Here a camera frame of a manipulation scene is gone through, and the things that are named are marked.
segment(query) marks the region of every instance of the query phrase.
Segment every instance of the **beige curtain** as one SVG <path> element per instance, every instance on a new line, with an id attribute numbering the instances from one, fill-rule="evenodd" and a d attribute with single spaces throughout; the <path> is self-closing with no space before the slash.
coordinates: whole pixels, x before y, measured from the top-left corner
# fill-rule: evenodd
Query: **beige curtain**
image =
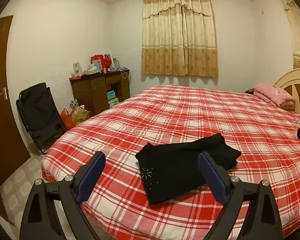
<path id="1" fill-rule="evenodd" d="M 144 0 L 142 73 L 217 77 L 210 0 Z"/>
<path id="2" fill-rule="evenodd" d="M 282 0 L 293 35 L 293 68 L 300 68 L 300 9 L 293 0 Z"/>

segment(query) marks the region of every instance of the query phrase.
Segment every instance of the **red plastic bag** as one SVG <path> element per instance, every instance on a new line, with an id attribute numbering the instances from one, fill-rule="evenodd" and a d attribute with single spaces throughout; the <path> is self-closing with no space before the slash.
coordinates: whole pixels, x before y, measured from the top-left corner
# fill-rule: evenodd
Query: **red plastic bag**
<path id="1" fill-rule="evenodd" d="M 75 127 L 75 124 L 72 121 L 71 115 L 69 115 L 69 112 L 67 109 L 63 109 L 60 116 L 61 116 L 61 119 L 62 119 L 63 123 L 65 124 L 67 130 L 70 130 L 71 128 Z"/>
<path id="2" fill-rule="evenodd" d="M 104 63 L 105 63 L 105 65 L 106 65 L 106 68 L 107 68 L 107 69 L 110 68 L 110 66 L 111 66 L 111 64 L 112 64 L 112 61 L 111 61 L 111 59 L 109 58 L 109 56 L 108 56 L 107 54 L 105 54 L 105 55 L 103 56 L 103 58 L 104 58 Z"/>

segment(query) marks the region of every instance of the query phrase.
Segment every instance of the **cream headboard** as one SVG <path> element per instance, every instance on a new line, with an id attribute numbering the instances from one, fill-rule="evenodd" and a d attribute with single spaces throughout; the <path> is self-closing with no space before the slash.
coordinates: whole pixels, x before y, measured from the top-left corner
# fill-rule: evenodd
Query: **cream headboard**
<path id="1" fill-rule="evenodd" d="M 283 88 L 290 95 L 295 97 L 295 112 L 300 114 L 300 68 L 285 74 L 275 83 L 275 85 Z"/>

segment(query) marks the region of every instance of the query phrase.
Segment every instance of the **red plaid bedspread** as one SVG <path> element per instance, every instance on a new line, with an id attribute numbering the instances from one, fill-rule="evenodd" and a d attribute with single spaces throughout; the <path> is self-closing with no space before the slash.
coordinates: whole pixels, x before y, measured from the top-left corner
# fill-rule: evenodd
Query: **red plaid bedspread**
<path id="1" fill-rule="evenodd" d="M 242 152 L 229 174 L 270 182 L 287 236 L 300 225 L 297 117 L 248 94 L 156 86 L 65 133 L 45 155 L 42 174 L 62 180 L 102 151 L 106 167 L 82 209 L 106 231 L 118 240 L 203 239 L 222 209 L 209 188 L 149 205 L 135 154 L 147 142 L 189 142 L 220 132 Z M 246 210 L 244 204 L 230 239 L 237 237 Z"/>

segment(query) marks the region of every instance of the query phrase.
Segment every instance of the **brown door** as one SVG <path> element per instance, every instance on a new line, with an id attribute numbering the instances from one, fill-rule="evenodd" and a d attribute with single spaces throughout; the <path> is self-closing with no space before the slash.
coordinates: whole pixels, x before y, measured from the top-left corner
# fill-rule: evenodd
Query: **brown door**
<path id="1" fill-rule="evenodd" d="M 6 54 L 11 22 L 12 16 L 0 18 L 0 185 L 30 158 L 13 117 L 7 87 Z"/>

